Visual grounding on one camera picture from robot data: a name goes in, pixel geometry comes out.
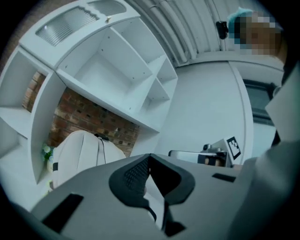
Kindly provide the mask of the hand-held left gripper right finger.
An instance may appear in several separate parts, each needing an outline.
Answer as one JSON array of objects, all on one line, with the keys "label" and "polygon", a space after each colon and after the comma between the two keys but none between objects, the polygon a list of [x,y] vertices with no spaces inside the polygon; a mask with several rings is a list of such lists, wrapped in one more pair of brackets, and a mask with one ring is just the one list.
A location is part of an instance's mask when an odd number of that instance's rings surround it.
[{"label": "hand-held left gripper right finger", "polygon": [[170,206],[173,220],[184,229],[166,240],[234,240],[234,219],[247,195],[253,175],[250,159],[237,170],[166,157],[190,172],[195,187],[185,202]]}]

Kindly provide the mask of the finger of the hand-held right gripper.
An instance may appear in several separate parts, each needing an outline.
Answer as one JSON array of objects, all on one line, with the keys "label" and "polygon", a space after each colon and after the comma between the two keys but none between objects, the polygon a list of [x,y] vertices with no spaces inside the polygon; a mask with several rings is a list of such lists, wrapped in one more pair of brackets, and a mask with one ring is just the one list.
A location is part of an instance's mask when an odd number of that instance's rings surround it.
[{"label": "finger of the hand-held right gripper", "polygon": [[171,150],[169,151],[168,156],[192,163],[199,163],[202,161],[202,156],[198,152]]}]

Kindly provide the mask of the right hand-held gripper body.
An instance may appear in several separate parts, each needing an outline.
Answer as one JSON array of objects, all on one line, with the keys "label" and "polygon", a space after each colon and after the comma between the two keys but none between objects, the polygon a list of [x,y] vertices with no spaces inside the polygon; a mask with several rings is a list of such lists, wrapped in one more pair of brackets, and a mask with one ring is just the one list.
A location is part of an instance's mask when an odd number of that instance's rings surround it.
[{"label": "right hand-held gripper body", "polygon": [[241,168],[240,157],[241,150],[235,137],[223,138],[214,144],[206,144],[200,152],[202,161],[199,164],[204,164],[206,158],[223,159],[226,161],[227,168]]}]

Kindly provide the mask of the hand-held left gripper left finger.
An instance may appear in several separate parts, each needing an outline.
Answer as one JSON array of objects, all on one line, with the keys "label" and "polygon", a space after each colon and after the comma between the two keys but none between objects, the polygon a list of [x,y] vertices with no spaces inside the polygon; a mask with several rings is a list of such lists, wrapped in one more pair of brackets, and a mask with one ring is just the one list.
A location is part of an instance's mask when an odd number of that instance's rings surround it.
[{"label": "hand-held left gripper left finger", "polygon": [[149,155],[84,170],[44,197],[32,214],[72,240],[162,240],[143,197]]}]

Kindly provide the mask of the white backpack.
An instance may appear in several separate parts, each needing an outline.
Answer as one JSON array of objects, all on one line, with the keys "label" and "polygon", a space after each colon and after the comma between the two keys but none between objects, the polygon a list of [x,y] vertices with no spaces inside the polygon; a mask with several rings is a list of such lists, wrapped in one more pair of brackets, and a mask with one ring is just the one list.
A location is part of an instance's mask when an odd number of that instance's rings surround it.
[{"label": "white backpack", "polygon": [[[55,189],[78,173],[126,158],[122,150],[104,136],[91,134],[87,131],[72,132],[58,147],[53,149],[47,165],[52,171],[51,189]],[[185,229],[174,222],[172,215],[154,181],[154,173],[149,166],[150,161],[140,164],[130,177],[135,179],[134,189],[143,187],[143,198],[149,202],[150,216],[156,225],[166,234],[174,235]]]}]

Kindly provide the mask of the person's right hand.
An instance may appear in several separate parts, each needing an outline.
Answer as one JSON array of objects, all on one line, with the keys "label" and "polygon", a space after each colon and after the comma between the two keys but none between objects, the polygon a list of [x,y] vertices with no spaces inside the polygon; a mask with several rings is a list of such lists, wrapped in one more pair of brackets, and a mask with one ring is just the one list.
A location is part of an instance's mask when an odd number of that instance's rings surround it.
[{"label": "person's right hand", "polygon": [[211,165],[211,166],[220,166],[225,167],[226,161],[223,159],[216,159],[216,158],[206,158],[204,161],[205,165]]}]

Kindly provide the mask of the dark window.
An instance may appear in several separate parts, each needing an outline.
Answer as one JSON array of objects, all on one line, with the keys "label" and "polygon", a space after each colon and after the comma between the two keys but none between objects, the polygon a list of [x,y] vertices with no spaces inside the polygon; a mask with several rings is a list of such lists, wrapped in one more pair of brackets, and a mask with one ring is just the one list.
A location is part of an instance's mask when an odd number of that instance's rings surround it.
[{"label": "dark window", "polygon": [[243,79],[249,96],[254,123],[274,126],[265,107],[273,99],[277,86],[274,83],[264,83]]}]

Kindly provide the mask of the potted white flowers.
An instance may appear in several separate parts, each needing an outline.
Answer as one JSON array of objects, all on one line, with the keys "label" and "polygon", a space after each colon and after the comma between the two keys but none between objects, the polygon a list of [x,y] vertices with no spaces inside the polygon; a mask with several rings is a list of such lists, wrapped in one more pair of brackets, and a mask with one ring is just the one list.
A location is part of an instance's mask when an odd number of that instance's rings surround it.
[{"label": "potted white flowers", "polygon": [[47,170],[52,173],[53,172],[53,163],[54,163],[54,152],[55,147],[44,144],[42,147],[42,159],[46,164]]}]

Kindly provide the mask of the white table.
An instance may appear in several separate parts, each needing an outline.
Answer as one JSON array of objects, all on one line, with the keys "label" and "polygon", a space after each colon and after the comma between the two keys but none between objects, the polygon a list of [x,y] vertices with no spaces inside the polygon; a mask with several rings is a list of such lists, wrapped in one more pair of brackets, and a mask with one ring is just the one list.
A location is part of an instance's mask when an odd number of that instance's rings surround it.
[{"label": "white table", "polygon": [[27,149],[18,145],[0,158],[0,184],[8,199],[31,211],[49,191],[51,174],[44,169],[36,182]]}]

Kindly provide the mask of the person's black shirt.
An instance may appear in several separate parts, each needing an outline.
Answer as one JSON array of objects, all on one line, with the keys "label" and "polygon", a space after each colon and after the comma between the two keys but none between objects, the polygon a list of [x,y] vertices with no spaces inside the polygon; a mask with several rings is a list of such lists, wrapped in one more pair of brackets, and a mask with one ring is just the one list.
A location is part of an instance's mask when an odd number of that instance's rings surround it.
[{"label": "person's black shirt", "polygon": [[278,52],[278,58],[283,63],[283,77],[281,81],[281,86],[284,86],[286,81],[288,80],[288,77],[294,70],[296,63],[298,62],[298,58],[295,53],[293,53],[292,49],[288,47],[288,42],[285,36],[285,33],[281,32],[281,44],[280,44],[280,50]]}]

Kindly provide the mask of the white open shelf unit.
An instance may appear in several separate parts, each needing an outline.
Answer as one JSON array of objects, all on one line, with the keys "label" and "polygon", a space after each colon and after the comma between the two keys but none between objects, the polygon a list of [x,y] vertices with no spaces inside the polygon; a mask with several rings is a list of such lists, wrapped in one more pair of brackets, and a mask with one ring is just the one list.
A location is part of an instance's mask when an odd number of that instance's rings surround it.
[{"label": "white open shelf unit", "polygon": [[0,158],[25,147],[35,181],[56,106],[65,88],[142,127],[159,131],[176,80],[162,46],[141,17],[106,27],[51,69],[17,45],[0,75]]}]

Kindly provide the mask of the white ceiling pipe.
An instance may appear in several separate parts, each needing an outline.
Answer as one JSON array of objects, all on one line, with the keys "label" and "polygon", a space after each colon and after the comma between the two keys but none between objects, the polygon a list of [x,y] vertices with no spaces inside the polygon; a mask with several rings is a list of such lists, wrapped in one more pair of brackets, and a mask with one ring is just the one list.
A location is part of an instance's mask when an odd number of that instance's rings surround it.
[{"label": "white ceiling pipe", "polygon": [[157,5],[155,0],[143,0],[151,18],[159,29],[159,34],[165,42],[168,51],[171,53],[173,60],[177,65],[183,64],[187,61],[187,57],[184,53],[184,49],[179,41],[179,38],[171,25],[167,16],[161,10],[161,7]]},{"label": "white ceiling pipe", "polygon": [[176,27],[178,28],[178,30],[180,32],[180,35],[182,36],[182,38],[184,39],[184,41],[187,45],[191,59],[194,60],[196,58],[196,53],[193,49],[190,38],[188,37],[187,32],[182,24],[182,21],[179,19],[178,15],[175,13],[175,11],[172,9],[170,4],[166,0],[162,1],[160,4],[167,11],[168,15],[175,23]]}]

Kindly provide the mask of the white glass cabinet door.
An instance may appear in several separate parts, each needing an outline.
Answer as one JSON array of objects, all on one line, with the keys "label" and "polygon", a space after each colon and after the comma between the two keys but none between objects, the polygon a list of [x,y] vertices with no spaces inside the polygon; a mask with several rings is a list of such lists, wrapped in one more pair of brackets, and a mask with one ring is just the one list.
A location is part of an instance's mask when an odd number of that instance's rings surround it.
[{"label": "white glass cabinet door", "polygon": [[55,69],[82,41],[113,24],[140,15],[124,0],[77,0],[35,23],[20,39],[23,49]]}]

